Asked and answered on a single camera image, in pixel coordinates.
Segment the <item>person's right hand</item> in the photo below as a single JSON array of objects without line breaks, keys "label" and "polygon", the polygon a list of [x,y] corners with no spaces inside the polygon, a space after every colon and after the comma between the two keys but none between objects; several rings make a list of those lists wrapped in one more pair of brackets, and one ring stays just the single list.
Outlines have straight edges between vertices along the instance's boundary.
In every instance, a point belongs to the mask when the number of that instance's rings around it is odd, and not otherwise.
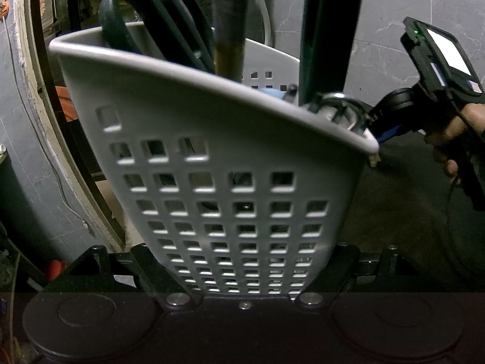
[{"label": "person's right hand", "polygon": [[460,184],[463,173],[460,163],[453,158],[456,148],[470,150],[478,164],[479,176],[484,181],[484,105],[468,103],[454,117],[443,132],[427,134],[426,143],[433,148],[436,162],[444,165],[444,174],[450,183]]}]

